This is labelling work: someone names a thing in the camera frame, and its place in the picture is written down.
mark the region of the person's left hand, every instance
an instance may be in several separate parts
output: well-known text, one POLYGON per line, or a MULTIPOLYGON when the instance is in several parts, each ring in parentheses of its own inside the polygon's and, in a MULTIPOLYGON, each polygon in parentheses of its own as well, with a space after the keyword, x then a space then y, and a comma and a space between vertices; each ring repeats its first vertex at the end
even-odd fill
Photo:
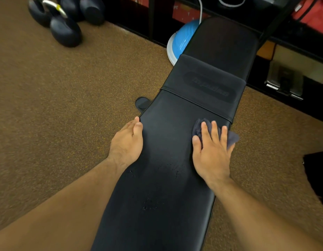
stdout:
POLYGON ((139 122, 139 117, 128 122, 113 137, 107 160, 114 161, 122 171, 134 163, 142 152, 142 131, 143 124, 139 122))

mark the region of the gray cloth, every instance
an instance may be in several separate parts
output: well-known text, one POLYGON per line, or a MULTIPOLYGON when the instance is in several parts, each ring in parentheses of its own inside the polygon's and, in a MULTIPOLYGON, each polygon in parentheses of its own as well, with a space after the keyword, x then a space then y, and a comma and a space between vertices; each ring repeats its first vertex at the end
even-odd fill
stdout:
MULTIPOLYGON (((209 134, 211 134, 211 122, 208 121, 206 118, 198 119, 194 124, 193 132, 192 132, 192 136, 197 135, 200 138, 202 148, 203 148, 203 144, 202 144, 202 135, 201 135, 201 123, 203 121, 206 122, 208 127, 208 132, 209 134)), ((221 138, 221 129, 219 127, 217 127, 217 131, 218 131, 218 137, 221 138)), ((235 132, 228 131, 228 140, 226 143, 227 149, 234 143, 238 142, 238 140, 239 140, 239 135, 237 135, 235 132)))

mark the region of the red fabric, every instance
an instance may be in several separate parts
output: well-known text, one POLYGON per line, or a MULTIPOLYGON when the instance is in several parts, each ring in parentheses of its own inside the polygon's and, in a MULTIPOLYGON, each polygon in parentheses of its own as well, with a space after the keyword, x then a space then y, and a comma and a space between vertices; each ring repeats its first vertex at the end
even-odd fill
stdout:
MULTIPOLYGON (((298 19, 309 8, 313 0, 302 0, 302 7, 293 13, 293 18, 298 19)), ((323 0, 318 0, 313 8, 302 18, 302 23, 307 24, 311 28, 323 33, 323 0)))

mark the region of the white cable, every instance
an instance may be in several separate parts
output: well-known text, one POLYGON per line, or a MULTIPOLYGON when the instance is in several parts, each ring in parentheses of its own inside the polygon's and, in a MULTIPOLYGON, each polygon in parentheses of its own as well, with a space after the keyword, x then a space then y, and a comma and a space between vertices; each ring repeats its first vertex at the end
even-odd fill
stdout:
POLYGON ((201 2, 201 0, 199 0, 199 3, 200 3, 200 20, 199 20, 199 24, 201 24, 201 21, 202 21, 202 2, 201 2))
POLYGON ((220 3, 222 3, 224 6, 226 7, 229 7, 229 8, 237 8, 239 6, 241 6, 243 3, 245 3, 245 0, 243 0, 243 2, 241 4, 236 4, 236 5, 232 5, 232 4, 228 4, 228 3, 225 3, 224 1, 222 0, 219 0, 220 3))

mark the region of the person's right hand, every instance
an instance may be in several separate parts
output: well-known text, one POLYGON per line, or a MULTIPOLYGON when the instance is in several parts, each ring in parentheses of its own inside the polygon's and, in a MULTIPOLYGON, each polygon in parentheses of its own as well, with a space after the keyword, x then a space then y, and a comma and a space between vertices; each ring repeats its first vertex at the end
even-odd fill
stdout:
POLYGON ((217 124, 212 121, 211 136, 207 124, 201 123, 201 141, 197 135, 193 136, 193 163, 197 173, 204 179, 208 187, 217 192, 219 187, 230 181, 230 157, 235 144, 227 150, 228 128, 221 129, 221 139, 218 137, 217 124))

